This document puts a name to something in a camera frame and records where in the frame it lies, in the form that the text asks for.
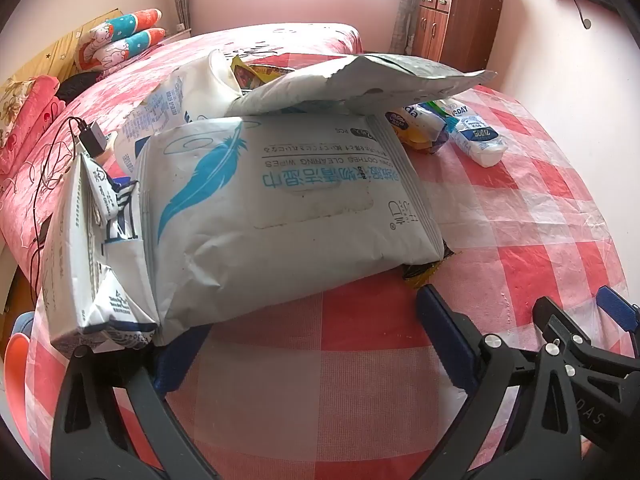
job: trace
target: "blue feather graphic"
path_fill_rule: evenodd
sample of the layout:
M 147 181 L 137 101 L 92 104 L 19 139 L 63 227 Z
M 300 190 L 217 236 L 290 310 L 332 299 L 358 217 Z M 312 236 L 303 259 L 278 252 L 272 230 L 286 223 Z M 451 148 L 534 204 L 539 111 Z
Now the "blue feather graphic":
M 158 242 L 167 222 L 179 212 L 206 200 L 229 182 L 238 168 L 240 148 L 246 149 L 246 142 L 240 138 L 242 123 L 228 137 L 207 155 L 203 156 L 187 185 L 184 186 L 164 208 L 158 225 Z

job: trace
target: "metal bolt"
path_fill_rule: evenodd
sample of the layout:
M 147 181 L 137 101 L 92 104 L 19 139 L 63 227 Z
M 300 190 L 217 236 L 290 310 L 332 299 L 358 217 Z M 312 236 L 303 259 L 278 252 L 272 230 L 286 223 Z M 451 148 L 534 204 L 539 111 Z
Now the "metal bolt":
M 546 350 L 546 353 L 550 355 L 558 355 L 560 353 L 560 349 L 558 348 L 558 345 L 554 345 L 553 343 L 547 343 L 545 345 L 545 350 Z
M 85 355 L 87 355 L 88 350 L 89 349 L 87 348 L 86 345 L 79 346 L 74 350 L 74 356 L 78 358 L 82 358 Z
M 488 336 L 486 336 L 484 338 L 484 342 L 486 343 L 487 346 L 490 346 L 491 348 L 500 348 L 500 345 L 502 345 L 502 339 L 500 339 L 497 335 L 494 335 L 494 334 L 489 334 Z

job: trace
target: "checkered tablecloth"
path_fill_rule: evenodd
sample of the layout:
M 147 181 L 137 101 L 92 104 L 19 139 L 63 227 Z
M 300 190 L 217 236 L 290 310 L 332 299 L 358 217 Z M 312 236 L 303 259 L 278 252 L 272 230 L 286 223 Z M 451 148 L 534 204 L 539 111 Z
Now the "checkered tablecloth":
M 595 305 L 601 285 L 626 296 L 626 283 L 578 174 L 516 101 L 481 87 L 457 98 L 509 150 L 488 169 L 452 142 L 436 155 L 410 154 L 456 252 L 432 283 L 481 332 L 512 346 L 540 347 L 531 309 L 549 296 L 594 344 L 630 353 Z M 225 480 L 407 480 L 465 400 L 418 323 L 414 298 L 392 270 L 221 323 L 169 403 Z M 65 360 L 45 321 L 38 311 L 27 405 L 31 447 L 48 471 Z M 510 390 L 476 464 L 491 457 L 513 400 Z

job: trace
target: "power adapter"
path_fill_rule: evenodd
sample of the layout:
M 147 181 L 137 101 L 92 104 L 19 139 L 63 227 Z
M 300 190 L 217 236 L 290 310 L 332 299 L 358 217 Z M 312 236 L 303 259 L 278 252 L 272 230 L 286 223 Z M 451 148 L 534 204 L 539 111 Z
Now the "power adapter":
M 91 158 L 95 158 L 104 153 L 107 148 L 107 138 L 104 136 L 97 122 L 87 125 L 84 121 L 78 124 L 80 129 L 80 142 L 89 153 Z

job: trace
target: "wall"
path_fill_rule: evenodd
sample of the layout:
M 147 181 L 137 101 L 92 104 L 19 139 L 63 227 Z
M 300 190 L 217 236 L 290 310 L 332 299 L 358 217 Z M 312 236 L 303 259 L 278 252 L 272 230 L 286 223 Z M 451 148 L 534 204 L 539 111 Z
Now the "wall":
M 116 8 L 133 12 L 150 7 L 162 10 L 159 25 L 174 32 L 174 0 L 21 0 L 0 32 L 0 82 L 79 25 Z
M 400 0 L 191 0 L 194 34 L 263 23 L 346 23 L 364 48 L 388 52 Z
M 640 303 L 640 49 L 620 17 L 578 0 L 504 0 L 492 86 L 518 99 L 578 171 Z

